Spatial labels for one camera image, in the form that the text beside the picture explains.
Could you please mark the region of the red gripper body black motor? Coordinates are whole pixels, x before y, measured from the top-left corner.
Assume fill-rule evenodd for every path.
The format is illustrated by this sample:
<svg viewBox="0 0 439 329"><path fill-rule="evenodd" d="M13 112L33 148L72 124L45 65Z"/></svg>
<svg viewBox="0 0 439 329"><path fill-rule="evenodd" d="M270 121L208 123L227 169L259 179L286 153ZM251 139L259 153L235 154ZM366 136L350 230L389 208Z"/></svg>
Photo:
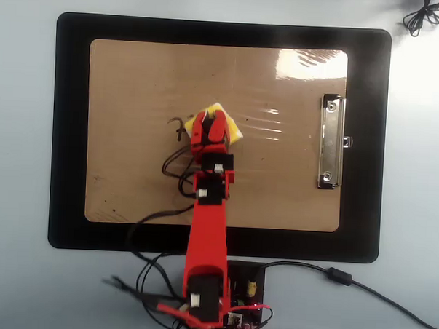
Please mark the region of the red gripper body black motor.
<svg viewBox="0 0 439 329"><path fill-rule="evenodd" d="M203 154L225 154L229 147L229 139L223 136L220 141L212 142L208 136L201 133L191 135L191 153L195 159L201 159Z"/></svg>

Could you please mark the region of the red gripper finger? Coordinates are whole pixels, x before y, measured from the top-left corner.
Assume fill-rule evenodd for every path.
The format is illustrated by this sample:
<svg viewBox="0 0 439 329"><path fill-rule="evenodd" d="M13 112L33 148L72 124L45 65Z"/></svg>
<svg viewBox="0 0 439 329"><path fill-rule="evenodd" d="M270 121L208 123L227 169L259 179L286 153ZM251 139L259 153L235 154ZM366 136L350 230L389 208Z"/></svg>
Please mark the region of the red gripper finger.
<svg viewBox="0 0 439 329"><path fill-rule="evenodd" d="M203 122L205 120L205 117L207 116L206 111L199 112L193 121L192 125L192 131L191 131L191 137L195 139L202 139L202 134L204 131L203 128Z"/></svg>
<svg viewBox="0 0 439 329"><path fill-rule="evenodd" d="M223 111L215 111L205 120L205 129L209 140L223 140L226 134L226 116Z"/></svg>

